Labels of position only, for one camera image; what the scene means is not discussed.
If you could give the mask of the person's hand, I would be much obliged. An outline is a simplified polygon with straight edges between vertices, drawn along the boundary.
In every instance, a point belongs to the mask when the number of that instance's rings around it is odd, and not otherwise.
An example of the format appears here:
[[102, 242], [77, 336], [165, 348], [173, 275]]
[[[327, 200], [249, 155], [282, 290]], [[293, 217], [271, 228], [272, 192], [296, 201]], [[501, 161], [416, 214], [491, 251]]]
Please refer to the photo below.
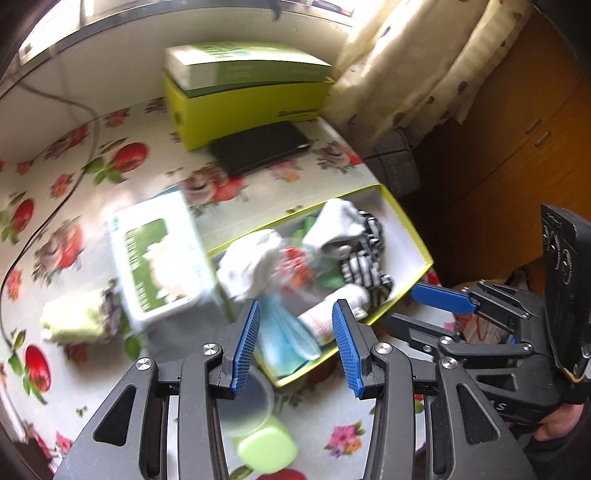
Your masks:
[[546, 442], [567, 436], [578, 424], [584, 412], [583, 405], [564, 404], [545, 417], [533, 438]]

